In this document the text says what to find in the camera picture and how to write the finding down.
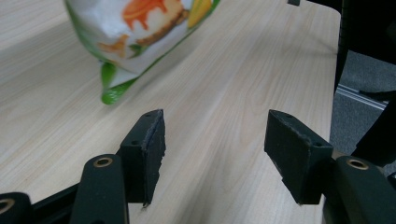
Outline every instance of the wooden table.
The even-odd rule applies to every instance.
[[[329,139],[339,14],[303,2],[222,0],[204,25],[115,105],[62,1],[0,9],[0,193],[33,203],[115,153],[140,115],[163,108],[166,156],[152,205],[133,223],[320,223],[294,203],[263,151],[269,109]]]

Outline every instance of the floor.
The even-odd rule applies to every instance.
[[[356,91],[396,91],[396,65],[350,51],[334,95],[330,143],[350,154],[380,116],[386,103],[361,97]],[[396,163],[385,175],[396,172]]]

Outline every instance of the orange sauce image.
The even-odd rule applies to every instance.
[[[167,9],[163,0],[132,0],[123,10],[122,17],[131,30],[134,29],[134,21],[139,21],[143,29],[147,30],[148,14],[151,10],[159,8],[163,13],[166,13]]]

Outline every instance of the plastic bag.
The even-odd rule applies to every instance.
[[[102,101],[115,103],[219,0],[65,0],[80,42],[102,64]]]

